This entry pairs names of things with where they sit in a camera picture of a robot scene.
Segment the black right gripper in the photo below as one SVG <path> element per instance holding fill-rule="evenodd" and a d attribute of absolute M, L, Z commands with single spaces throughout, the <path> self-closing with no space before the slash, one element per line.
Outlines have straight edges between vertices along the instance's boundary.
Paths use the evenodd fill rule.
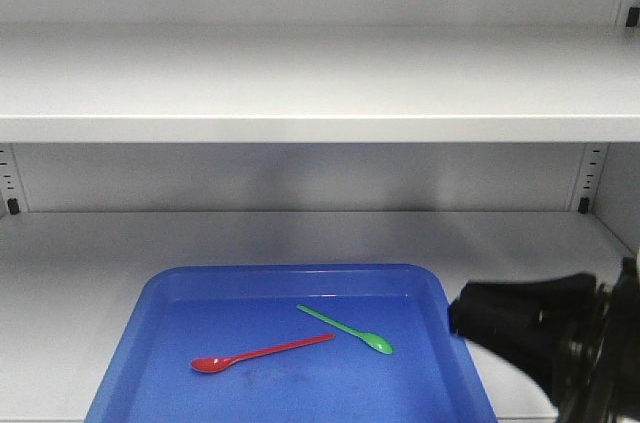
<path fill-rule="evenodd" d="M 615 284 L 596 290 L 596 283 L 585 272 L 533 282 L 470 281 L 449 305 L 449 329 L 546 393 L 554 391 L 568 349 L 558 422 L 637 422 L 639 263 L 624 257 Z"/>

